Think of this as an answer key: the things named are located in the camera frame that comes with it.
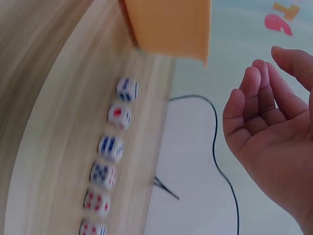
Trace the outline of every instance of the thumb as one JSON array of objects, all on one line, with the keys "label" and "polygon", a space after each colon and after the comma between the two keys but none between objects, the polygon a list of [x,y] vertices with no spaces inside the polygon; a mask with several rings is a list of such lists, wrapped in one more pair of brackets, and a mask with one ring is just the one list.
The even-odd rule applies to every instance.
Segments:
[{"label": "thumb", "polygon": [[302,86],[313,88],[313,57],[302,50],[283,49],[273,46],[271,54],[276,64],[286,73],[294,76]]}]

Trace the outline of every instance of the finger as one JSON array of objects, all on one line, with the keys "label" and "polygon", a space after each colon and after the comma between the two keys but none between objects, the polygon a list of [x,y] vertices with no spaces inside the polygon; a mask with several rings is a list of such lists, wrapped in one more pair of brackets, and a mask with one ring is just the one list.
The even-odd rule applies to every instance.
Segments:
[{"label": "finger", "polygon": [[268,66],[263,60],[255,60],[252,66],[256,67],[261,74],[261,83],[258,93],[259,116],[261,116],[269,126],[286,121],[285,115],[275,108],[275,101],[272,88],[269,84]]},{"label": "finger", "polygon": [[311,121],[311,138],[313,139],[313,89],[310,92],[309,108],[310,108],[310,121]]},{"label": "finger", "polygon": [[255,67],[247,68],[239,89],[245,95],[244,126],[252,135],[268,127],[264,119],[259,116],[258,92],[260,84],[261,74],[258,69]]},{"label": "finger", "polygon": [[313,57],[302,50],[273,46],[272,57],[277,65],[294,76],[308,91],[313,88]]},{"label": "finger", "polygon": [[274,98],[278,108],[287,119],[293,119],[299,114],[308,110],[308,105],[297,97],[287,82],[280,76],[274,65],[267,62],[269,83],[272,87]]},{"label": "finger", "polygon": [[241,149],[251,138],[251,134],[244,128],[244,107],[244,93],[234,89],[224,108],[223,130],[227,145],[236,157],[239,156]]}]

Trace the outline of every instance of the wooden board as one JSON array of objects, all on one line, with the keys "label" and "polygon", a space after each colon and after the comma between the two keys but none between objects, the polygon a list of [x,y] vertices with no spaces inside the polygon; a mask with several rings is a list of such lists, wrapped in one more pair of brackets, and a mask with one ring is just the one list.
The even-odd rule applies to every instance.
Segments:
[{"label": "wooden board", "polygon": [[[117,1],[1,4],[0,234],[78,234],[104,133],[126,149],[110,215],[91,217],[110,235],[141,234],[175,61],[133,46]],[[141,85],[124,132],[107,124],[122,76]]]}]

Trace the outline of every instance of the dice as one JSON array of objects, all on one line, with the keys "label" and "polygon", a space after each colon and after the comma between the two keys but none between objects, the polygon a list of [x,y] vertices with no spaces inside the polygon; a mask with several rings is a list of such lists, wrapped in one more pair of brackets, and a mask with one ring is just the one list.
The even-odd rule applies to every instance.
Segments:
[{"label": "dice", "polygon": [[135,80],[123,78],[117,84],[116,93],[122,101],[132,102],[138,97],[139,85]]},{"label": "dice", "polygon": [[116,168],[109,164],[94,163],[90,181],[106,190],[112,190],[116,181]]},{"label": "dice", "polygon": [[130,107],[118,103],[113,104],[109,110],[108,121],[121,130],[128,129],[132,121]]},{"label": "dice", "polygon": [[94,224],[89,220],[83,220],[79,235],[106,235],[107,229],[104,224]]},{"label": "dice", "polygon": [[106,218],[110,211],[110,197],[106,193],[99,193],[89,189],[85,196],[84,208]]},{"label": "dice", "polygon": [[122,159],[123,150],[124,142],[116,136],[103,136],[98,146],[100,157],[113,163],[118,163]]}]

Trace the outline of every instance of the orange letter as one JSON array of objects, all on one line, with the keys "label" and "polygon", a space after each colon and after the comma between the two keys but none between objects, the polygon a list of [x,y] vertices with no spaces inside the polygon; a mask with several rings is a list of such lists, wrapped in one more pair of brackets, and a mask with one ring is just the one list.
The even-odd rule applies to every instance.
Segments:
[{"label": "orange letter", "polygon": [[284,20],[280,18],[279,16],[276,16],[273,14],[267,15],[265,17],[264,24],[265,24],[265,27],[268,29],[279,31],[279,32],[281,32],[283,29],[283,31],[287,35],[292,36],[292,31],[291,31],[290,26],[286,22],[284,22]]},{"label": "orange letter", "polygon": [[297,7],[296,5],[291,5],[290,8],[286,8],[283,5],[279,3],[274,2],[273,9],[279,12],[283,12],[285,14],[285,19],[292,21],[296,15],[298,15],[300,8]]}]

